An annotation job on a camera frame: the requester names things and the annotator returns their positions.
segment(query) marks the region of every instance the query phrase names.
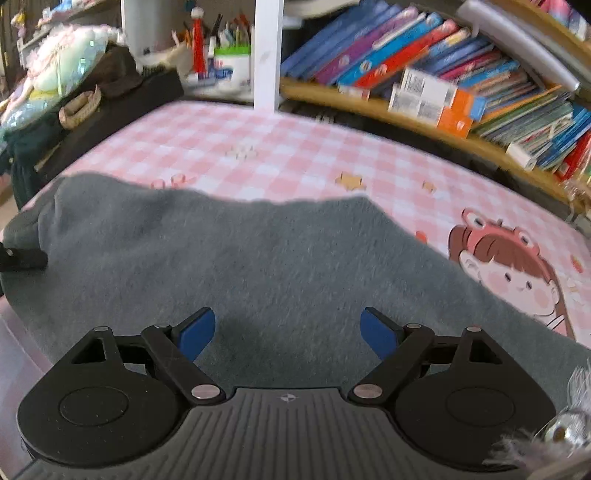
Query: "gray fleece cloth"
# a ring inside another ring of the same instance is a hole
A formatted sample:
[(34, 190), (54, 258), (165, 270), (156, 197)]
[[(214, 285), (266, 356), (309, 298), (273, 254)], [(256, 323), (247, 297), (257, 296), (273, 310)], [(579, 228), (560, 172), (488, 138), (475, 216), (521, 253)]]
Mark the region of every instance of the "gray fleece cloth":
[(439, 335), (481, 325), (566, 403), (589, 351), (492, 295), (369, 200), (239, 203), (96, 174), (62, 179), (5, 230), (45, 272), (4, 273), (11, 306), (53, 361), (88, 330), (116, 335), (216, 313), (197, 364), (224, 388), (348, 389), (378, 364), (359, 315), (374, 306)]

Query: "barcode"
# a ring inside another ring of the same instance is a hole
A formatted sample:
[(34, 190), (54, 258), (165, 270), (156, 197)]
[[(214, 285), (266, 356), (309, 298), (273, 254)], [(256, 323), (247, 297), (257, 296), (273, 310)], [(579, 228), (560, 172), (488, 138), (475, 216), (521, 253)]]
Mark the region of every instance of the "barcode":
[(441, 112), (443, 108), (438, 105), (433, 105), (432, 103), (428, 102), (421, 102), (421, 105), (418, 108), (417, 118), (425, 120), (429, 123), (437, 124), (439, 123), (439, 118), (441, 117)]
[(392, 100), (391, 110), (398, 112), (409, 112), (416, 113), (419, 108), (421, 100), (410, 95), (405, 95), (401, 92), (394, 92), (394, 99)]
[(425, 88), (425, 80), (418, 76), (415, 75), (414, 73), (411, 73), (406, 81), (406, 85), (404, 86), (404, 89), (407, 92), (410, 93), (414, 93), (415, 95), (421, 96), (423, 94), (423, 89)]
[(452, 102), (453, 102), (453, 98), (456, 96), (456, 89), (455, 88), (450, 88), (447, 93), (445, 94), (445, 100), (443, 101), (443, 104), (445, 106), (452, 106)]

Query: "wooden shelf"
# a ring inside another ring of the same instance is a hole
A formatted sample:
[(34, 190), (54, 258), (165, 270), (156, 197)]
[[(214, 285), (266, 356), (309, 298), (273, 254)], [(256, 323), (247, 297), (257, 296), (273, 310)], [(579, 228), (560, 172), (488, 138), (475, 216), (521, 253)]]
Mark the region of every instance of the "wooden shelf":
[[(388, 112), (388, 102), (385, 100), (357, 99), (343, 95), (332, 87), (299, 82), (288, 78), (281, 79), (280, 92), (281, 96), (285, 99), (300, 100), (302, 102), (314, 103), (316, 105), (323, 105), (356, 113), (358, 115), (374, 118), (388, 124), (412, 130), (434, 140), (439, 140), (451, 147), (457, 148), (458, 150), (488, 160), (499, 168), (510, 172), (513, 176), (538, 187), (555, 199), (566, 204), (569, 203), (569, 199), (563, 188), (551, 173), (537, 168), (533, 171), (525, 171), (507, 156), (503, 149), (480, 138), (460, 138), (406, 116)], [(584, 211), (582, 204), (577, 204), (576, 208), (580, 212)]]
[(568, 28), (542, 9), (532, 5), (529, 0), (489, 1), (551, 38), (583, 65), (591, 68), (591, 47), (588, 43), (579, 40)]

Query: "pen holder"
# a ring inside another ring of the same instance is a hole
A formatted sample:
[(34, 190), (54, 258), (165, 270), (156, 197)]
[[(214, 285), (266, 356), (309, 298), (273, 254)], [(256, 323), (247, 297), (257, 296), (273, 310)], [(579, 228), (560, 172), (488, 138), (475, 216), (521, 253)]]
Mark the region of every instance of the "pen holder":
[(249, 88), (251, 82), (251, 47), (237, 46), (216, 48), (214, 65), (220, 72), (217, 82), (220, 90), (240, 92)]

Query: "ribbed black plate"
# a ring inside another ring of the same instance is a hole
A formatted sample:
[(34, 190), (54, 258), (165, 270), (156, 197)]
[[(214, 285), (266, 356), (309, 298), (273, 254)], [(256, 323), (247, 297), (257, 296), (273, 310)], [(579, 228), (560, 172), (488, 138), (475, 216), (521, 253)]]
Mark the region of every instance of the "ribbed black plate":
[(517, 470), (462, 472), (413, 450), (378, 408), (334, 388), (239, 388), (190, 410), (177, 433), (141, 459), (97, 469), (38, 460), (18, 480), (523, 480)]

